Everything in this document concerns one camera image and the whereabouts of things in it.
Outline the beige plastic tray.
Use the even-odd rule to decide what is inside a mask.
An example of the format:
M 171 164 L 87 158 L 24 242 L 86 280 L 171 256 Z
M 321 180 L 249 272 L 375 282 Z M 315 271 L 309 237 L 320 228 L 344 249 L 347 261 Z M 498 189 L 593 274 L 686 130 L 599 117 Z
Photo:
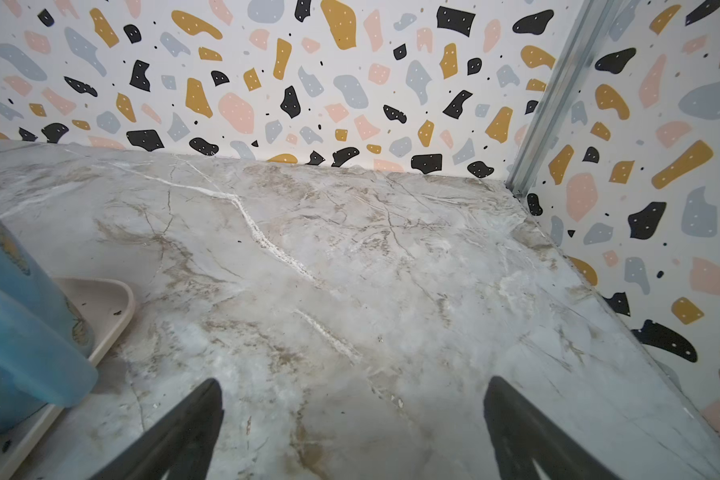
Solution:
M 95 344 L 89 360 L 98 365 L 133 317 L 133 291 L 110 279 L 56 277 L 54 281 L 92 327 Z M 12 477 L 62 412 L 59 406 L 45 406 L 0 435 L 0 479 Z

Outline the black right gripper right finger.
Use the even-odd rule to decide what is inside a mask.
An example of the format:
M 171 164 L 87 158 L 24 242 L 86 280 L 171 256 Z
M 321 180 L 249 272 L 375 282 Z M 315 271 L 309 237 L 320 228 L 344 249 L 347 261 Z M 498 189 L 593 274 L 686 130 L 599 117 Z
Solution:
M 483 415 L 502 479 L 617 477 L 500 376 L 489 381 Z

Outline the right corner aluminium post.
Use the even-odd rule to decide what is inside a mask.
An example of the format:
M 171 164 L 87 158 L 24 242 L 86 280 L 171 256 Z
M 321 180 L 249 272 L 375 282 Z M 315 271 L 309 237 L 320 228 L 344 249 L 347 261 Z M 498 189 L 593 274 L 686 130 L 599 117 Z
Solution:
M 621 6 L 620 0 L 582 3 L 505 183 L 515 198 L 525 198 L 533 185 L 575 90 L 594 63 L 595 50 L 603 43 Z

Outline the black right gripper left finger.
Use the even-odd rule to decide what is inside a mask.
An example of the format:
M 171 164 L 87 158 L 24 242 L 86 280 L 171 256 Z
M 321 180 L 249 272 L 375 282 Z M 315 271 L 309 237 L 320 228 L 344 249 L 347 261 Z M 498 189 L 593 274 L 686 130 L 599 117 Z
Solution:
M 204 479 L 223 418 L 221 386 L 208 378 L 92 477 Z

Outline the light blue butterfly mug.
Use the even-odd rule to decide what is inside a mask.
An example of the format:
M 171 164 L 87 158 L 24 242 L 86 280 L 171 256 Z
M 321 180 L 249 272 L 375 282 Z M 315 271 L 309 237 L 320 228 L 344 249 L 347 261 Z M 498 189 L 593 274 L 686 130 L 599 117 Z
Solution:
M 0 435 L 92 390 L 95 333 L 0 220 Z

